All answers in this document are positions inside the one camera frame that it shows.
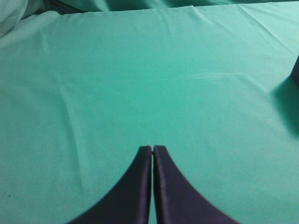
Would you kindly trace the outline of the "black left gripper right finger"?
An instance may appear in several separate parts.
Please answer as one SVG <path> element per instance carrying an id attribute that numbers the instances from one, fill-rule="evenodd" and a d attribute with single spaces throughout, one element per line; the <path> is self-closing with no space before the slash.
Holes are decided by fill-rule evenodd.
<path id="1" fill-rule="evenodd" d="M 154 146 L 153 162 L 158 224 L 238 223 L 213 206 L 188 182 L 165 146 Z"/>

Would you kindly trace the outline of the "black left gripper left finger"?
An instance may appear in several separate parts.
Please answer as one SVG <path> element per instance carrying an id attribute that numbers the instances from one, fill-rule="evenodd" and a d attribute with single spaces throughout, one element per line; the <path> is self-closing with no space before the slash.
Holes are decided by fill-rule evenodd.
<path id="1" fill-rule="evenodd" d="M 116 185 L 71 224 L 147 224 L 151 201 L 150 146 L 139 147 L 135 158 Z"/>

